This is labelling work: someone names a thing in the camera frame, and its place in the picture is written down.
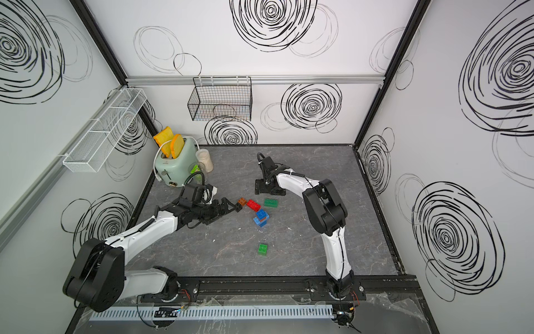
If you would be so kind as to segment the blue small lego brick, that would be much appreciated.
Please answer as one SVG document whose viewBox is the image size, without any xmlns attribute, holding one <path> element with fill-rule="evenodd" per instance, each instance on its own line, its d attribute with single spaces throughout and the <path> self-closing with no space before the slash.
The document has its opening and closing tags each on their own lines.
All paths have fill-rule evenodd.
<svg viewBox="0 0 534 334">
<path fill-rule="evenodd" d="M 260 222 L 266 221 L 267 219 L 270 218 L 267 212 L 263 209 L 260 209 L 256 212 L 256 217 Z"/>
</svg>

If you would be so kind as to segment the bright green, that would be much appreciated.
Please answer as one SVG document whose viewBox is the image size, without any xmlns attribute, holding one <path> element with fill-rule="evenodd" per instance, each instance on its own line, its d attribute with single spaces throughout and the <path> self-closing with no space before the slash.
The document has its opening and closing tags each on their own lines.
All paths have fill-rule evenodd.
<svg viewBox="0 0 534 334">
<path fill-rule="evenodd" d="M 260 244 L 258 246 L 258 254 L 260 254 L 261 256 L 265 256 L 268 252 L 268 245 L 267 244 Z"/>
</svg>

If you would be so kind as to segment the light blue long lego brick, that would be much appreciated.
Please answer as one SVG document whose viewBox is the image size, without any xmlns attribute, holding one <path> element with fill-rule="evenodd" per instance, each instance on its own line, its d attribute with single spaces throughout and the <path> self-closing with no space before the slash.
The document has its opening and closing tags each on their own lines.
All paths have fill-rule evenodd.
<svg viewBox="0 0 534 334">
<path fill-rule="evenodd" d="M 268 219 L 265 218 L 265 219 L 260 220 L 259 218 L 254 217 L 254 218 L 253 218 L 253 221 L 255 222 L 255 224 L 256 224 L 259 228 L 263 228 L 263 227 L 267 224 Z"/>
</svg>

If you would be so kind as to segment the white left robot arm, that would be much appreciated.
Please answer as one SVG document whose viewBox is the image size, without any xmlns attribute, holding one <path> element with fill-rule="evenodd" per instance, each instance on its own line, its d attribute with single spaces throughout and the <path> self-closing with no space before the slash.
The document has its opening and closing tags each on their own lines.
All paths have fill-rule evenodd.
<svg viewBox="0 0 534 334">
<path fill-rule="evenodd" d="M 104 240 L 84 242 L 65 279 L 64 295 L 99 313 L 133 296 L 151 294 L 166 303 L 174 301 L 182 290 L 174 271 L 162 266 L 134 271 L 125 267 L 143 250 L 193 221 L 209 225 L 242 210 L 239 202 L 216 200 L 214 189 L 211 185 L 185 185 L 175 200 L 157 207 L 141 224 Z"/>
</svg>

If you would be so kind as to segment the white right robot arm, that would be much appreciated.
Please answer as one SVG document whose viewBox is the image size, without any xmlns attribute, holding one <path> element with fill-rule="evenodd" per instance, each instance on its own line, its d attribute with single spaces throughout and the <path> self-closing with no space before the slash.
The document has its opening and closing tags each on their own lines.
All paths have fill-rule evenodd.
<svg viewBox="0 0 534 334">
<path fill-rule="evenodd" d="M 257 160 L 262 178 L 255 181 L 255 193 L 284 196 L 290 191 L 303 199 L 311 226 L 323 242 L 330 293 L 346 295 L 354 277 L 345 243 L 348 210 L 335 185 L 329 179 L 310 179 L 262 153 Z"/>
</svg>

